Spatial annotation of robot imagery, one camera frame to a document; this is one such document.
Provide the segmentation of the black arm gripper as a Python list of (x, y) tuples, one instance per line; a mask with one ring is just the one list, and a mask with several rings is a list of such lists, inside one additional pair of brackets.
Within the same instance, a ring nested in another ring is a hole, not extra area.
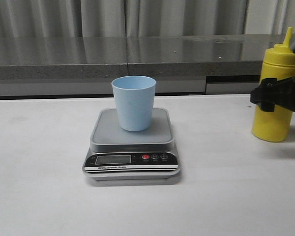
[[(295, 37), (290, 45), (295, 54)], [(295, 112), (295, 76), (282, 80), (265, 78), (251, 91), (250, 102), (259, 106), (264, 112), (274, 112), (275, 106)]]

